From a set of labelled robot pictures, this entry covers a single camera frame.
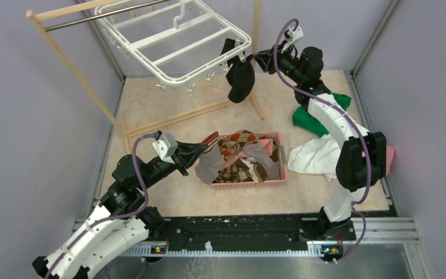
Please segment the black sock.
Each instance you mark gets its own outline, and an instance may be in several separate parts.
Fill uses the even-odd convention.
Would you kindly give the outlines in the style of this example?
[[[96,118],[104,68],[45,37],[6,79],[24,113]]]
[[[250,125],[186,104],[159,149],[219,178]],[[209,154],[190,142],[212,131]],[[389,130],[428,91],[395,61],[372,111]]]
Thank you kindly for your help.
[[[244,101],[250,95],[256,80],[251,62],[242,63],[236,59],[227,72],[226,79],[231,86],[228,99],[233,103]]]
[[[227,52],[233,50],[235,48],[236,40],[231,38],[226,38],[224,42],[223,49],[221,51],[221,55],[226,54]],[[227,57],[227,60],[222,62],[222,65],[234,65],[235,62],[235,56]]]

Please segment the white clip hanger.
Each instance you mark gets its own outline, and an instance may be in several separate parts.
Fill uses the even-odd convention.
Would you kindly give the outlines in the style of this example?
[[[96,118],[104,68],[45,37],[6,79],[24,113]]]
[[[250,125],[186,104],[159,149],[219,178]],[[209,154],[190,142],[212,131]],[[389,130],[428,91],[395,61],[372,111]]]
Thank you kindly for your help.
[[[150,2],[150,1],[133,1],[133,2],[135,4],[139,4],[139,3]],[[152,9],[154,9],[154,10],[161,9],[161,8],[164,8],[171,4],[174,4],[176,2],[178,2],[178,1],[168,1],[165,3],[160,3],[158,5],[155,5],[152,8],[148,8],[148,7],[141,8],[141,9],[137,10],[136,13],[137,13],[137,15],[144,15],[144,14],[150,12]],[[220,14],[219,11],[217,11],[213,8],[212,8],[212,10],[214,10],[216,13],[218,13],[219,15],[221,15],[222,17],[224,17],[225,19],[229,20],[231,23],[236,25],[234,20],[231,20],[228,16],[224,16],[224,15]],[[176,9],[173,9],[166,13],[163,13],[162,15],[158,15],[151,19],[145,20],[144,22],[141,22],[139,24],[135,24],[133,26],[123,28],[123,29],[121,29],[120,32],[128,41],[136,42],[136,41],[142,40],[144,38],[150,37],[151,35],[155,35],[157,33],[166,31],[169,28],[171,28],[172,24],[173,24],[173,18],[176,15],[178,15],[179,13],[180,13],[180,9],[176,8]],[[100,21],[96,20],[95,22],[101,29],[107,42],[111,45],[111,50],[114,53],[116,61],[117,61],[118,65],[120,66],[121,70],[124,72],[125,76],[154,77],[157,79],[157,82],[158,82],[156,85],[157,88],[162,90],[161,88],[158,87],[158,84],[160,82],[159,79],[157,77],[155,77],[153,75],[153,73],[150,72],[150,70],[148,70],[144,65],[141,64],[141,62],[139,62],[132,55],[124,53],[120,49],[118,43],[112,44],[111,40],[106,37],[106,30],[101,25]],[[188,45],[190,45],[190,44],[192,44],[192,43],[194,43],[208,35],[214,34],[221,29],[222,29],[222,25],[220,25],[217,21],[209,20],[195,28],[192,28],[188,31],[183,32],[182,34],[178,34],[178,35],[174,36],[173,38],[170,38],[163,42],[159,42],[152,46],[149,46],[149,47],[143,49],[141,52],[148,59],[155,61],[157,59],[162,58],[163,56],[166,56],[166,55],[173,53],[183,47],[186,47],[186,46],[188,46]],[[160,69],[163,72],[167,73],[169,77],[173,77],[173,78],[181,77],[181,76],[189,73],[190,71],[202,66],[204,63],[219,56],[223,49],[224,42],[225,42],[226,38],[231,38],[236,41],[238,39],[238,37],[236,35],[234,35],[232,33],[228,33],[224,38],[219,38],[219,39],[213,40],[213,41],[206,43],[203,46],[201,46],[195,50],[192,50],[192,51],[180,56],[179,58],[176,58],[164,65],[161,65]],[[221,66],[217,66],[213,70],[213,72],[214,72],[214,75],[217,73],[225,73]],[[193,80],[195,87],[196,87],[196,83],[199,79],[202,79],[206,82],[204,76],[198,76]],[[177,88],[177,87],[168,87],[164,91],[169,91],[174,88]]]

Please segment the grey orange striped sock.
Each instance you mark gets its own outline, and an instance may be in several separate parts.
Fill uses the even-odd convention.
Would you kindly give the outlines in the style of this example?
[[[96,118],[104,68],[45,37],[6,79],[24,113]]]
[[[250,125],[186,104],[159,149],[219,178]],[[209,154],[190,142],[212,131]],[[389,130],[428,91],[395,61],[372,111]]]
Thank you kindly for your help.
[[[207,148],[199,157],[199,162],[195,166],[195,174],[206,185],[214,182],[220,168],[225,164],[225,159],[218,146],[219,137],[219,132],[215,131],[201,142]]]

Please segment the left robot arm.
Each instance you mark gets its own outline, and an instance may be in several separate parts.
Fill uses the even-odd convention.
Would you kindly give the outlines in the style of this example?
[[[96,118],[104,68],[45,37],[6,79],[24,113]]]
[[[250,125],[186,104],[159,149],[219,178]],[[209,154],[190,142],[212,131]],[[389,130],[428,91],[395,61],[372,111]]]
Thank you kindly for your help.
[[[94,278],[135,243],[161,237],[164,218],[148,205],[148,188],[175,171],[187,176],[188,168],[214,144],[156,137],[157,155],[145,163],[137,157],[137,147],[153,136],[139,137],[131,153],[118,161],[114,183],[79,229],[56,251],[33,261],[41,278]]]

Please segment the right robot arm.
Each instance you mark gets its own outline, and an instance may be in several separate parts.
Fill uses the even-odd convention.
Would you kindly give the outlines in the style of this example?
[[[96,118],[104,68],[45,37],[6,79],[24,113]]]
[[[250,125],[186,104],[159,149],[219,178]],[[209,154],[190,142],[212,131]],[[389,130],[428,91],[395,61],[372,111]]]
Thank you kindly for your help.
[[[372,133],[354,121],[336,102],[321,79],[321,49],[309,46],[300,56],[295,52],[293,46],[275,46],[253,58],[264,72],[295,82],[297,103],[326,128],[340,148],[335,168],[339,184],[309,233],[311,239],[333,239],[345,229],[355,205],[362,204],[370,188],[386,175],[387,141],[383,133]]]

